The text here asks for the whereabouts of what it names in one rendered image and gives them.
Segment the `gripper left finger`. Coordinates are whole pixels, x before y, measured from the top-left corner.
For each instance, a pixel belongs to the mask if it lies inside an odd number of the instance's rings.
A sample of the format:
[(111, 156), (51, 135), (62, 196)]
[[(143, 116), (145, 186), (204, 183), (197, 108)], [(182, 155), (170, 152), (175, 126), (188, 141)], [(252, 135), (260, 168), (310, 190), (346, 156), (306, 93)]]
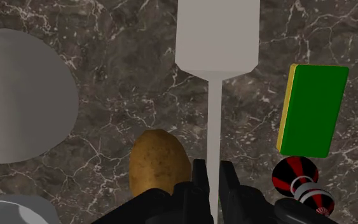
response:
[(193, 161), (191, 181), (176, 184), (173, 194), (151, 188), (92, 224), (214, 224), (205, 160)]

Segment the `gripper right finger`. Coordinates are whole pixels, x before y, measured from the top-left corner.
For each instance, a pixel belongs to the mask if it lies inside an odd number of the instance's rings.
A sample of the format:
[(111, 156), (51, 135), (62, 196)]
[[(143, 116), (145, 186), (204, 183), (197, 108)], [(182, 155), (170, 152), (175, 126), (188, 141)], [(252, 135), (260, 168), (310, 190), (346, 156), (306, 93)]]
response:
[(219, 200), (224, 224), (337, 224), (292, 198), (269, 203), (257, 188), (240, 184), (230, 161), (220, 161)]

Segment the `white spatula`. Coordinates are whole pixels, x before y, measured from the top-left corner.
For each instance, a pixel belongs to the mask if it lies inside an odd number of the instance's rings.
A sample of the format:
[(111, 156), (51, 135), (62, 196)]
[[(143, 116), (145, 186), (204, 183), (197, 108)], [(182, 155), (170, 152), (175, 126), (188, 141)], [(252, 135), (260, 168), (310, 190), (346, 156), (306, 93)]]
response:
[(175, 63), (208, 82), (207, 174), (218, 216), (222, 84), (258, 64), (260, 0), (178, 0)]

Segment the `brown potato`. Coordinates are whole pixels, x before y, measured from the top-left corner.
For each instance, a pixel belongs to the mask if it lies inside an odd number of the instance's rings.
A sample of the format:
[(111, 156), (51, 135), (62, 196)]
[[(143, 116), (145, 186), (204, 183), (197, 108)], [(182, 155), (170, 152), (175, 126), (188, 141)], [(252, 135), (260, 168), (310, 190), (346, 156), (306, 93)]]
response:
[(129, 185), (134, 197), (152, 188), (172, 194), (191, 180), (191, 162), (180, 141), (162, 129), (145, 130), (130, 152)]

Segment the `red and black striped shaker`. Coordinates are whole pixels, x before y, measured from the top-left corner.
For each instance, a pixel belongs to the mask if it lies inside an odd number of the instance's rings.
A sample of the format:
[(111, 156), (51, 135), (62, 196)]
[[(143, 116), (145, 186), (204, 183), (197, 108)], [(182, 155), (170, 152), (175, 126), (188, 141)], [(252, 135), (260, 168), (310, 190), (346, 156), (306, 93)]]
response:
[(272, 183), (286, 197), (311, 207), (317, 213), (330, 216), (334, 211), (333, 196), (318, 185), (319, 171), (306, 157), (287, 157), (273, 169)]

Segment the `green and yellow sponge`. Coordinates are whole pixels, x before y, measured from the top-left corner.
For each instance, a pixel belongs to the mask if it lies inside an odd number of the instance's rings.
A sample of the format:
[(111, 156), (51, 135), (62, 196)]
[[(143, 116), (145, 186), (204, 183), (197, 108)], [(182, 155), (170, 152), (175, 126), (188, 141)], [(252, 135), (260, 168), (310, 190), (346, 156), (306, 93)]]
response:
[(345, 66), (290, 66), (276, 143), (281, 155), (328, 156), (348, 74)]

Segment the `small grey cup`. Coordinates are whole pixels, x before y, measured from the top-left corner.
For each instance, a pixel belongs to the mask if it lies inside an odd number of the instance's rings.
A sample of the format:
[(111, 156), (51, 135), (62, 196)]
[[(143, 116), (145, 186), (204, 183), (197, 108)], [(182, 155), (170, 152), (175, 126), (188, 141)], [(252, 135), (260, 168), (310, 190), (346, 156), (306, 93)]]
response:
[(55, 207), (37, 195), (0, 195), (0, 224), (61, 224)]

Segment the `large grey bowl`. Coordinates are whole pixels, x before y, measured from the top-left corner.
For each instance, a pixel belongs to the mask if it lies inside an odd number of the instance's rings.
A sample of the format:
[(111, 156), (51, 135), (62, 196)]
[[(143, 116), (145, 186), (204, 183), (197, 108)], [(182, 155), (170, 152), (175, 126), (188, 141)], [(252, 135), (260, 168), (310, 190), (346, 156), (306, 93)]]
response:
[(61, 143), (78, 109), (74, 78), (56, 51), (25, 32), (0, 29), (0, 164)]

